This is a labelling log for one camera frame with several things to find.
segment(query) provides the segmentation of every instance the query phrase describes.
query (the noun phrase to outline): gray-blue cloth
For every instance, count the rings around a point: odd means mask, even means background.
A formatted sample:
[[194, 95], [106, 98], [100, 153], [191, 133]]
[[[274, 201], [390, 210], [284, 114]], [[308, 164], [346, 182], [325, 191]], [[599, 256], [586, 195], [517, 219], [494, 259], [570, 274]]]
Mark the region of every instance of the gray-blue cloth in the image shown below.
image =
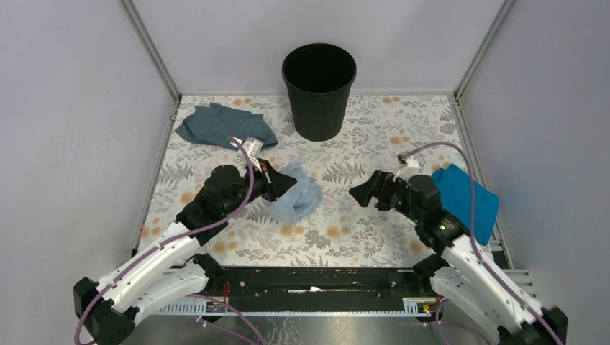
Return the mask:
[[322, 189], [311, 181], [300, 162], [290, 162], [280, 169], [280, 173], [296, 179], [277, 201], [271, 203], [269, 213], [275, 219], [296, 224], [301, 217], [312, 214], [322, 201]]
[[262, 114], [229, 108], [212, 103], [210, 106], [195, 106], [195, 112], [182, 120], [176, 133], [187, 142], [216, 145], [237, 151], [228, 137], [241, 140], [256, 138], [263, 142], [263, 149], [278, 143], [276, 135], [263, 121]]

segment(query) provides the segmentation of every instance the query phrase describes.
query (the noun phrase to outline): black trash bin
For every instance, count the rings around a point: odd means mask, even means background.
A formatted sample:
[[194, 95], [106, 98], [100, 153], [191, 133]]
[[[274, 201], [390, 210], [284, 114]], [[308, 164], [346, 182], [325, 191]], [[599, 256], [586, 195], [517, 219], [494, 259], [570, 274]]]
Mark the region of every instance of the black trash bin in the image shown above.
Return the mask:
[[296, 131], [314, 142], [337, 135], [356, 79], [354, 58], [335, 45], [304, 45], [286, 56], [282, 78]]

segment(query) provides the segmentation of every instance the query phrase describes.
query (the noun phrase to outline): leaf pattern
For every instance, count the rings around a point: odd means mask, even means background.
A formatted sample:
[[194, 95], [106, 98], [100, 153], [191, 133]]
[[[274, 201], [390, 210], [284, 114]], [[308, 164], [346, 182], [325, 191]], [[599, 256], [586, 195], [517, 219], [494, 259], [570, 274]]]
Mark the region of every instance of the leaf pattern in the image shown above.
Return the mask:
[[[223, 265], [361, 267], [411, 267], [431, 253], [411, 250], [410, 243], [417, 240], [413, 223], [394, 211], [359, 207], [348, 190], [366, 181], [374, 170], [398, 170], [400, 152], [433, 141], [459, 143], [445, 96], [352, 95], [341, 132], [326, 142], [310, 142], [299, 135], [287, 96], [184, 96], [174, 127], [195, 106], [210, 103], [264, 114], [279, 144], [260, 156], [278, 169], [290, 161], [302, 162], [310, 179], [322, 188], [323, 199], [314, 214], [296, 225], [273, 219], [269, 202], [257, 199], [201, 252], [211, 253]], [[431, 174], [432, 167], [445, 163], [464, 167], [457, 154], [444, 147], [415, 157], [422, 174]], [[139, 249], [160, 235], [159, 230], [174, 220], [211, 171], [222, 164], [245, 172], [243, 158], [236, 152], [191, 144], [171, 134]]]

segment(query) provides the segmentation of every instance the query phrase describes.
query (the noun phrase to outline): fabric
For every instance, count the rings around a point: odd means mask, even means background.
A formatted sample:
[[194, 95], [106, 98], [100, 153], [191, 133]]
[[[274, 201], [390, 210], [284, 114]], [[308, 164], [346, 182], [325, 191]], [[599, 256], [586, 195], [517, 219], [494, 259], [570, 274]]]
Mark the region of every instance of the fabric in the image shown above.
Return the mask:
[[[451, 164], [446, 169], [438, 169], [432, 179], [440, 190], [443, 207], [457, 219], [470, 227], [470, 177], [457, 165]], [[500, 199], [496, 194], [485, 189], [475, 181], [475, 238], [478, 243], [487, 245], [496, 223]]]
[[296, 184], [272, 202], [269, 211], [274, 219], [294, 225], [318, 207], [322, 201], [322, 189], [307, 175], [300, 162], [288, 163], [280, 169], [280, 173], [295, 178]]
[[210, 106], [196, 106], [195, 112], [187, 116], [176, 133], [187, 142], [202, 145], [216, 145], [237, 151], [228, 137], [241, 140], [256, 138], [263, 142], [263, 149], [278, 143], [276, 135], [263, 121], [262, 114], [229, 108], [212, 103]]

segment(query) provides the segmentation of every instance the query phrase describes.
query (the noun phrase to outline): gray wall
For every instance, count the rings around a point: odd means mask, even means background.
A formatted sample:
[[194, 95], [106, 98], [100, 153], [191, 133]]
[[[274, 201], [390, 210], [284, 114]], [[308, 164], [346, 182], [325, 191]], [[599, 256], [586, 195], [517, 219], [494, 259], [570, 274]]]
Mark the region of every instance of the gray wall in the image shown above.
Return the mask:
[[0, 47], [0, 342], [70, 344], [72, 285], [128, 258], [172, 101], [118, 1], [3, 1]]
[[567, 312], [571, 344], [606, 343], [609, 324], [609, 14], [517, 1], [463, 97], [513, 258]]
[[453, 90], [501, 2], [134, 1], [185, 93], [284, 91], [284, 56], [310, 42], [354, 55], [353, 90]]

